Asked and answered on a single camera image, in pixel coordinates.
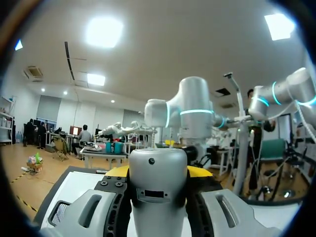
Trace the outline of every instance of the white shelf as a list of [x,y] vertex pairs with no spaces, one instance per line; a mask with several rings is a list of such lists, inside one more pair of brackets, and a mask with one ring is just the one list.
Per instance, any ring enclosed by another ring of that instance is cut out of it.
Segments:
[[11,142],[10,139],[0,140],[0,142]]
[[10,127],[2,127],[2,126],[0,126],[0,128],[1,128],[1,129],[12,130],[12,128],[10,128]]
[[4,112],[0,112],[0,115],[6,116],[6,117],[8,117],[8,118],[13,118],[13,116],[8,115],[8,114],[6,114],[6,113],[4,113]]
[[2,99],[5,100],[6,102],[13,103],[13,101],[10,101],[9,99],[4,98],[3,96],[2,96]]

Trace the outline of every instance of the wooden floor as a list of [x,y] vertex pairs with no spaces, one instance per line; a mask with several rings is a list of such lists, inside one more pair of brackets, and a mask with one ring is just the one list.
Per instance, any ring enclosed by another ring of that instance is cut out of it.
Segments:
[[[261,171],[260,171],[260,174],[261,174],[261,177],[262,178],[259,178],[259,181],[258,181],[258,189],[257,189],[257,192],[259,192],[260,190],[260,187],[262,186],[262,183],[263,184],[266,184],[267,183],[267,180],[263,179],[263,173],[266,171],[266,170],[276,170],[277,169],[277,164],[276,163],[268,163],[268,164],[262,164],[261,166]],[[296,176],[295,176],[295,179],[289,179],[288,176],[285,175],[285,171],[289,170],[290,169],[290,166],[286,163],[284,164],[284,167],[283,167],[283,176],[281,178],[281,182],[280,182],[280,186],[278,188],[278,192],[274,198],[274,201],[281,201],[281,200],[289,200],[289,199],[296,199],[296,198],[301,198],[303,197],[306,193],[307,193],[307,190],[308,190],[308,184],[306,183],[306,181],[303,179],[303,177],[301,176],[301,174],[297,171],[296,173]],[[227,189],[230,189],[230,190],[233,190],[233,179],[231,178],[230,179],[230,182],[229,182],[229,172],[223,174],[222,176],[219,176],[219,170],[218,169],[209,169],[210,172],[212,172],[214,175],[215,175],[215,179],[218,180],[218,181],[221,181],[221,185],[223,188],[227,188]],[[248,187],[248,183],[249,183],[249,173],[250,173],[250,168],[247,170],[247,175],[246,175],[246,179],[245,179],[245,182],[244,182],[244,185],[243,185],[243,191],[242,191],[242,195],[243,197],[245,198],[248,198],[249,197],[249,187]],[[277,183],[277,175],[274,176],[274,177],[271,177],[270,180],[269,180],[269,186],[271,188],[274,188],[276,183]],[[284,198],[283,196],[283,191],[284,190],[288,190],[288,189],[292,189],[295,191],[296,195],[294,197],[288,197],[288,198]],[[272,193],[271,194],[267,194],[266,195],[266,199],[269,199],[271,197]]]
[[[27,173],[11,184],[14,193],[35,209],[40,207],[49,190],[68,166],[84,167],[84,161],[76,159],[73,155],[68,156],[68,159],[61,162],[56,154],[46,152],[45,150],[38,150],[35,146],[23,147],[22,144],[3,146],[1,147],[1,152],[6,175],[10,182],[24,173],[21,167],[27,167],[26,162],[29,156],[33,156],[36,152],[39,152],[39,156],[43,158],[41,173],[33,176]],[[109,162],[104,158],[94,158],[93,167],[110,168]],[[22,210],[33,220],[36,212],[23,204],[22,201],[17,199],[17,202],[20,204]]]
[[[22,144],[15,144],[12,146],[1,147],[2,158],[4,162],[4,167],[6,170],[6,175],[9,181],[13,181],[18,176],[20,176],[24,171],[21,167],[26,167],[26,161],[29,156],[33,156],[36,152],[39,152],[39,156],[43,158],[43,169],[41,173],[36,175],[31,175],[27,173],[21,178],[16,180],[11,184],[14,193],[24,200],[27,204],[38,209],[40,204],[44,200],[45,196],[48,194],[49,190],[53,187],[55,182],[59,179],[62,173],[68,168],[68,166],[78,166],[84,167],[84,161],[76,159],[74,156],[68,156],[69,159],[61,162],[56,154],[46,152],[44,150],[38,150],[35,146],[23,147]],[[109,162],[104,158],[94,158],[93,167],[99,167],[103,169],[109,169]],[[262,165],[262,172],[267,169],[276,168],[275,164]],[[221,177],[218,176],[217,169],[211,169],[217,180],[221,180],[221,184],[232,190],[231,183],[227,183],[228,174],[224,174]],[[272,177],[270,180],[270,186],[274,187],[276,182],[276,177]],[[248,190],[248,181],[245,181],[243,193],[246,196]],[[296,191],[297,197],[302,197],[305,195],[308,186],[303,180],[303,178],[298,174],[296,176],[295,182],[293,184],[282,180],[279,190],[285,188],[292,188]],[[279,194],[276,196],[276,200],[282,200]],[[29,208],[27,205],[23,204],[22,201],[17,199],[22,210],[30,217],[31,220],[35,217],[36,212]]]

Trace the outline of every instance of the ceiling light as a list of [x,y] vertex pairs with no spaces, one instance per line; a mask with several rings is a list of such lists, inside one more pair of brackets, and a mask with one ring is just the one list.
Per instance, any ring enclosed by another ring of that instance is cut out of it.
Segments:
[[97,74],[87,74],[88,83],[93,85],[104,85],[105,76]]
[[123,24],[111,17],[94,18],[88,25],[87,42],[103,48],[113,48],[122,30]]
[[17,50],[19,50],[19,49],[21,49],[21,48],[23,48],[23,45],[22,45],[22,43],[21,43],[21,40],[19,39],[18,43],[17,43],[16,46],[15,46],[15,51],[17,51]]
[[272,40],[289,39],[295,25],[283,14],[265,16]]

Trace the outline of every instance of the yellow black caution tape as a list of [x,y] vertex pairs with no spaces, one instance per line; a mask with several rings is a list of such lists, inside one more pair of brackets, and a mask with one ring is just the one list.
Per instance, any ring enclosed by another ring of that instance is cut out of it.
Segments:
[[[27,172],[24,172],[23,174],[21,174],[19,177],[17,177],[15,180],[11,181],[11,183],[14,183],[15,181],[17,181],[19,178],[21,178],[23,175],[25,175]],[[37,212],[37,209],[35,209],[34,207],[32,207],[31,205],[27,204],[26,201],[22,200],[18,195],[16,195],[16,197],[23,202],[25,205],[27,205],[30,209],[32,209],[33,211]]]
[[17,177],[15,180],[11,181],[11,183],[14,183],[15,181],[17,181],[19,178],[21,178],[23,175],[25,175],[27,172],[24,172],[23,174],[21,174],[19,177]]
[[24,200],[22,200],[18,195],[16,195],[16,197],[23,202],[25,205],[27,205],[30,209],[32,209],[33,211],[37,212],[38,210],[35,209],[34,207],[32,207],[31,205],[27,204]]

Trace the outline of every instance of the ceiling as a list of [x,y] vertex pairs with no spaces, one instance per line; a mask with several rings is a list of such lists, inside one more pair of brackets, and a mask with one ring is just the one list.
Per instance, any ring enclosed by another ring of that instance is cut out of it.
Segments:
[[[198,76],[207,80],[215,108],[227,114],[219,106],[237,104],[237,97],[223,74],[234,73],[246,99],[248,89],[282,79],[303,66],[303,46],[295,33],[290,39],[271,40],[264,16],[277,10],[266,1],[50,2],[42,6],[21,38],[23,48],[16,51],[13,61],[19,70],[30,65],[41,69],[43,82],[29,83],[36,93],[45,87],[42,94],[50,96],[143,110],[148,99],[169,100],[181,79]],[[98,16],[112,16],[123,23],[116,47],[86,43],[86,27]],[[105,85],[88,85],[86,73],[105,75]],[[212,93],[223,87],[231,95],[214,97]]]

